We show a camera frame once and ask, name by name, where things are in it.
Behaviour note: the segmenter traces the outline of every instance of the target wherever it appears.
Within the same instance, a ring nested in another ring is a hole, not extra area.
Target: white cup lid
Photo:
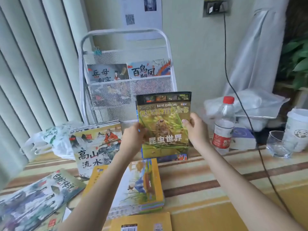
[[[288,112],[287,116],[288,118],[308,123],[308,109],[293,108],[290,112]]]

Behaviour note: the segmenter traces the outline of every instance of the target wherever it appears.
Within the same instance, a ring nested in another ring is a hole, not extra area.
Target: wall socket
[[[230,0],[205,0],[203,17],[230,12]]]

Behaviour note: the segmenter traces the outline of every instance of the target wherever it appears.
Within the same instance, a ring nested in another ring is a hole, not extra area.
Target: metal magazine rack
[[[165,39],[165,44],[151,48],[134,47],[123,50],[99,52],[83,51],[83,44],[90,36],[158,32]],[[89,124],[86,106],[91,110],[94,122],[106,122],[119,119],[122,123],[137,121],[136,95],[177,91],[170,43],[167,36],[159,29],[108,29],[90,31],[83,37],[79,50],[79,82],[81,110],[85,125]],[[127,80],[90,83],[87,65],[89,64],[126,64],[127,62],[171,60],[171,75]],[[115,98],[125,97],[123,101]]]

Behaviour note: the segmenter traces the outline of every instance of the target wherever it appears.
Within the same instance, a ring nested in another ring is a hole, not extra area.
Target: black cable
[[[230,83],[230,81],[229,81],[229,78],[228,78],[228,74],[227,74],[227,34],[226,34],[226,15],[225,15],[225,14],[224,14],[224,24],[225,24],[225,74],[226,74],[226,79],[227,79],[227,81],[228,81],[228,84],[229,84],[230,87],[232,88],[233,92],[235,93],[235,95],[236,95],[238,101],[240,102],[240,105],[241,105],[241,107],[242,107],[242,109],[243,109],[243,111],[244,111],[246,117],[248,118],[248,121],[249,121],[249,124],[250,124],[250,127],[251,127],[251,130],[252,130],[252,133],[253,133],[254,138],[257,139],[257,138],[256,138],[256,133],[255,133],[253,127],[252,127],[250,118],[249,118],[249,116],[248,116],[246,110],[244,109],[243,104],[242,104],[240,98],[238,97],[238,95],[237,95],[235,89],[232,87],[232,85],[231,85],[231,83]],[[264,161],[263,161],[263,157],[262,157],[262,154],[261,154],[261,151],[260,151],[260,148],[259,148],[258,144],[257,144],[257,149],[258,149],[258,151],[259,151],[259,155],[260,155],[260,158],[261,158],[261,162],[262,162],[262,165],[263,165],[265,174],[266,174],[266,176],[267,176],[267,178],[268,178],[270,184],[272,185],[272,188],[273,188],[273,190],[275,191],[275,194],[277,195],[279,201],[282,203],[282,205],[283,205],[284,208],[286,209],[287,213],[288,213],[292,218],[294,218],[293,214],[291,213],[291,211],[290,211],[289,208],[287,207],[286,203],[283,201],[283,199],[282,199],[282,198],[280,197],[280,195],[278,194],[278,192],[277,192],[277,190],[276,190],[276,188],[275,188],[275,186],[274,186],[274,184],[273,184],[273,182],[272,182],[272,180],[271,180],[271,178],[270,178],[270,175],[269,175],[268,171],[267,171],[266,168],[265,168]]]

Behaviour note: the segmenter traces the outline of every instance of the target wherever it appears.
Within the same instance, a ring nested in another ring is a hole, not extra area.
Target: table
[[[291,159],[273,158],[264,147],[262,147],[261,153],[279,194],[296,220],[308,229],[308,219],[306,218],[308,211],[308,152],[296,153]],[[190,149],[189,156],[187,161],[159,164],[160,178],[166,197],[163,211],[171,213],[173,231],[247,230],[228,197],[215,180],[207,162],[194,149]],[[225,155],[225,159],[246,179],[279,204],[263,170],[258,151],[231,151]],[[75,161],[47,156],[40,161],[28,164],[17,178],[0,191],[0,196],[13,193],[59,168],[64,168],[79,178]],[[81,194],[71,200],[68,207],[73,209],[80,199]],[[107,231],[109,227],[110,221],[107,221],[103,230]]]

